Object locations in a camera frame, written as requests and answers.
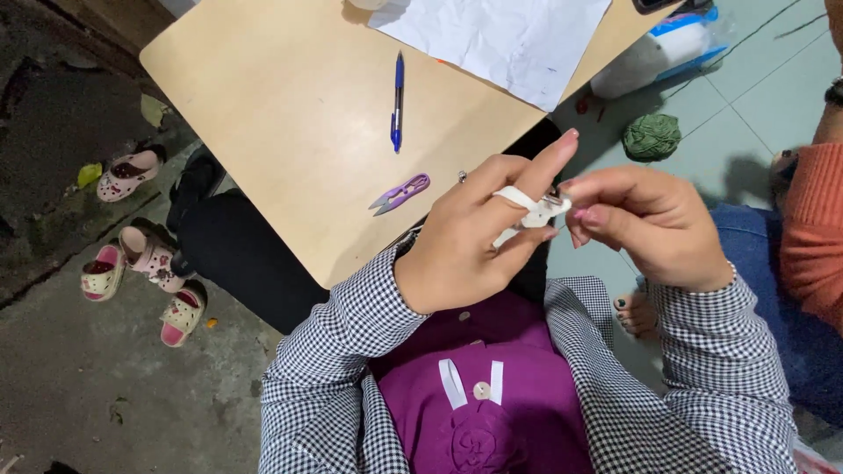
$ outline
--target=orange sweater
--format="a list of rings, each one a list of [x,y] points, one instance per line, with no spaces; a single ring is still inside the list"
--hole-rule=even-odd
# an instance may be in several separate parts
[[[785,215],[781,279],[843,336],[843,143],[799,150]]]

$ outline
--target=purple thread snips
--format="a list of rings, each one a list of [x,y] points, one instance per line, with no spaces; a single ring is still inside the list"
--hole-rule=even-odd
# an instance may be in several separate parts
[[[378,209],[378,211],[374,214],[376,216],[388,213],[403,204],[407,199],[410,199],[416,194],[426,190],[428,186],[430,186],[430,176],[425,175],[424,173],[415,175],[403,185],[385,192],[380,198],[378,198],[377,201],[373,202],[372,205],[369,206],[369,209],[380,207],[380,209]]]

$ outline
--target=tiled floor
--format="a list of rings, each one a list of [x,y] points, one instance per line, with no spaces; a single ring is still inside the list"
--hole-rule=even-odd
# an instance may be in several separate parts
[[[579,94],[560,105],[553,114],[556,125],[581,133],[580,151],[565,174],[630,163],[620,145],[621,131],[635,117],[661,111],[679,118],[684,139],[671,158],[652,166],[691,180],[708,202],[769,207],[767,167],[773,154],[810,143],[823,93],[840,75],[827,19],[804,26],[824,13],[823,0],[791,4],[717,0],[734,24],[731,44],[737,45],[721,62],[609,102],[600,123],[599,105],[585,115],[576,113]],[[626,253],[596,242],[575,251],[563,230],[551,248],[550,277],[576,275],[602,278],[615,297],[635,287],[637,270]],[[658,388],[658,350],[627,337],[620,326],[615,333],[620,361]]]

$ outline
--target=green yarn ball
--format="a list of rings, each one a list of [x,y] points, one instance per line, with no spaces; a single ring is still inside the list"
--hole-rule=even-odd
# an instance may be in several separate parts
[[[624,132],[626,156],[639,163],[666,159],[676,151],[682,132],[679,119],[665,114],[648,114],[636,118]]]

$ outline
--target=wristwatch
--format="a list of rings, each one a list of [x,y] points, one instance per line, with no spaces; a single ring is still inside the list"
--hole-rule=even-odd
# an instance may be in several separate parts
[[[843,109],[843,76],[831,82],[831,87],[825,91],[825,103]]]

